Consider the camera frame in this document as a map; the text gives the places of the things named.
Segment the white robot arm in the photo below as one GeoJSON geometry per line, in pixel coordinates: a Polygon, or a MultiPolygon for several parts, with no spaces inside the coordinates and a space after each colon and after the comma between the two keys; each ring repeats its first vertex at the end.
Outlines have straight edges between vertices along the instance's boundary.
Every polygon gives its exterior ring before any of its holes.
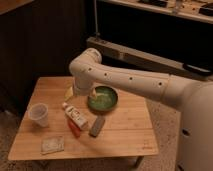
{"type": "Polygon", "coordinates": [[[180,111],[176,171],[213,171],[213,81],[107,66],[95,48],[71,60],[69,71],[76,95],[102,83],[180,111]]]}

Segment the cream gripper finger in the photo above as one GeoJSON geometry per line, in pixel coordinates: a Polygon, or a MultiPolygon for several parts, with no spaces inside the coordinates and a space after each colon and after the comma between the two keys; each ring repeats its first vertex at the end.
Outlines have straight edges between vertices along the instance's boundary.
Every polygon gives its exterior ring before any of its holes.
{"type": "Polygon", "coordinates": [[[93,88],[89,94],[89,97],[92,99],[96,99],[97,98],[97,93],[96,93],[96,89],[93,88]]]}
{"type": "Polygon", "coordinates": [[[73,88],[70,87],[65,93],[65,102],[69,101],[73,96],[73,88]]]}

